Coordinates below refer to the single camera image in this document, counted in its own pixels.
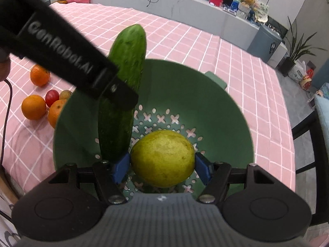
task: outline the hand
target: hand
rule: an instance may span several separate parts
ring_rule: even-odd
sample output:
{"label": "hand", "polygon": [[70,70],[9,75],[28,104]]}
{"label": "hand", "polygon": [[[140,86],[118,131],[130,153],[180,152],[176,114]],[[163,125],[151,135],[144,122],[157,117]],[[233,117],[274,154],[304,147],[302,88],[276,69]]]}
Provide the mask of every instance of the hand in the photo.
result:
{"label": "hand", "polygon": [[3,62],[0,62],[0,82],[5,80],[10,73],[10,58],[9,56]]}

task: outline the screw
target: screw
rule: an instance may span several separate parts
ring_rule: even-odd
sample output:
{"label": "screw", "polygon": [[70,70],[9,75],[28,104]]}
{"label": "screw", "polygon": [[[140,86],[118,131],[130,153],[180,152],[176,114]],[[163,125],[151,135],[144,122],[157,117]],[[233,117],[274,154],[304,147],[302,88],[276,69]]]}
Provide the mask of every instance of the screw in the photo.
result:
{"label": "screw", "polygon": [[112,85],[111,86],[111,92],[114,93],[117,89],[117,86],[116,85]]}
{"label": "screw", "polygon": [[199,197],[199,201],[202,203],[213,203],[215,201],[215,197],[213,195],[204,194]]}
{"label": "screw", "polygon": [[125,198],[120,195],[113,195],[109,197],[109,202],[112,204],[122,204],[125,202]]}

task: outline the orange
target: orange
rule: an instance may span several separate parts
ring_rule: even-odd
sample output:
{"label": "orange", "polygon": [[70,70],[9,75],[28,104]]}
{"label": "orange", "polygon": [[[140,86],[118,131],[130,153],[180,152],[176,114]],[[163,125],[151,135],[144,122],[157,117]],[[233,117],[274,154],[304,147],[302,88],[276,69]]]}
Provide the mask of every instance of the orange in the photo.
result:
{"label": "orange", "polygon": [[63,109],[65,103],[66,103],[66,99],[57,100],[51,105],[51,107],[49,109],[48,121],[53,128],[55,128],[55,126],[56,126],[57,119],[58,119],[60,112]]}
{"label": "orange", "polygon": [[22,113],[29,120],[39,120],[46,113],[46,102],[38,95],[26,97],[22,102]]}
{"label": "orange", "polygon": [[36,64],[31,69],[30,78],[34,85],[41,87],[49,82],[50,72]]}

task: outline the green bowl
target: green bowl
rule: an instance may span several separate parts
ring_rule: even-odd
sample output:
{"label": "green bowl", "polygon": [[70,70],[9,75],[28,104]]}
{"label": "green bowl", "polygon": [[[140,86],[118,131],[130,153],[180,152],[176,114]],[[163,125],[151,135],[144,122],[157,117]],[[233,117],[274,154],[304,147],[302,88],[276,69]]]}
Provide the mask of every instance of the green bowl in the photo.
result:
{"label": "green bowl", "polygon": [[[249,128],[239,107],[212,73],[200,73],[182,64],[147,59],[135,110],[132,145],[147,133],[171,129],[186,136],[195,150],[211,162],[244,168],[253,162]],[[101,159],[98,143],[98,101],[76,90],[67,101],[54,136],[54,163],[89,167]],[[149,187],[131,171],[121,185],[129,199],[135,192],[164,192]],[[201,193],[204,186],[194,172],[165,192]],[[241,186],[231,189],[233,192]]]}

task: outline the white plastic bag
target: white plastic bag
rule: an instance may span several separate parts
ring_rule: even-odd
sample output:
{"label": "white plastic bag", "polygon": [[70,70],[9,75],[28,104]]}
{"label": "white plastic bag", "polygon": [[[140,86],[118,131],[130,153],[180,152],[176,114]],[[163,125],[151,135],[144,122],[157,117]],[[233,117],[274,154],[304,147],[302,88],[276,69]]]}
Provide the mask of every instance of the white plastic bag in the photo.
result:
{"label": "white plastic bag", "polygon": [[296,61],[296,65],[293,66],[291,71],[288,73],[288,76],[293,79],[296,83],[306,75],[306,64],[305,61],[300,62],[299,60]]}

